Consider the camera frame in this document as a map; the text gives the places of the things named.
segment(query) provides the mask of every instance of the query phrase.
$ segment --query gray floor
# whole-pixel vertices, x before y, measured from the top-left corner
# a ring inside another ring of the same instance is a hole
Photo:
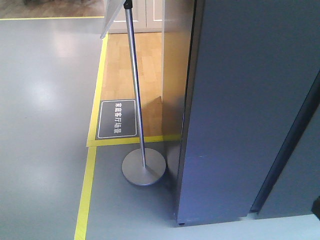
[[[175,224],[170,185],[138,187],[122,175],[124,157],[137,144],[97,150],[87,240],[318,240],[320,222],[313,215],[184,226]],[[161,143],[149,148],[163,152]]]
[[[102,19],[0,21],[0,239],[74,238]]]

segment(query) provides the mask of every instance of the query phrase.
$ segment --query sign board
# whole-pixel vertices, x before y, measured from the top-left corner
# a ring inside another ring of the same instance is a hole
[[[100,105],[97,139],[137,135],[136,100],[107,100]]]
[[[114,22],[121,8],[123,8],[126,0],[104,0],[104,28],[100,36],[101,39],[105,38],[111,24]]]

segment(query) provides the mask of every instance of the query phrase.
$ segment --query yellow line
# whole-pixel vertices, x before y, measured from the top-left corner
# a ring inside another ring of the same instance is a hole
[[[76,221],[74,240],[85,240],[91,201],[92,184],[94,181],[97,147],[89,147],[86,158],[84,179],[80,198],[78,218]]]
[[[21,18],[0,18],[0,21],[17,20],[43,20],[43,19],[103,19],[104,16],[57,16],[57,17],[21,17]]]
[[[102,42],[102,49],[100,54],[100,62],[98,69],[98,76],[96,80],[95,93],[93,99],[93,107],[91,113],[91,120],[89,126],[89,133],[87,141],[94,141],[96,139],[97,134],[97,124],[98,124],[98,116],[99,116],[99,107],[101,100],[101,91],[102,91],[102,83],[104,80],[104,69],[106,63],[106,54],[107,54],[107,43],[108,43],[108,34],[105,36]]]
[[[145,136],[144,141],[146,143],[163,142],[163,136]],[[86,143],[87,147],[99,147],[108,145],[122,145],[122,144],[137,144],[140,143],[139,137],[128,137],[128,138],[114,138],[114,139],[103,139],[103,140],[92,140]]]

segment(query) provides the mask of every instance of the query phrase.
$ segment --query round metal base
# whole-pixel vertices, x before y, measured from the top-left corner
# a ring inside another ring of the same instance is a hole
[[[145,149],[146,167],[142,165],[141,149],[130,152],[122,162],[122,173],[132,184],[149,186],[157,182],[165,173],[164,157],[151,148]]]

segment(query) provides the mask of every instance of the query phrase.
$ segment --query floor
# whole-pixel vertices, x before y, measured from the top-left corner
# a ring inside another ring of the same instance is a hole
[[[160,136],[162,118],[162,34],[135,35],[138,60],[143,128],[145,136]],[[109,34],[101,101],[134,99],[127,34]]]
[[[103,19],[0,21],[0,239],[72,239]]]
[[[105,15],[104,0],[1,0],[0,19],[97,17]]]
[[[136,144],[88,153],[102,24],[0,21],[1,240],[319,239],[313,215],[179,227],[166,177],[151,187],[124,180]]]

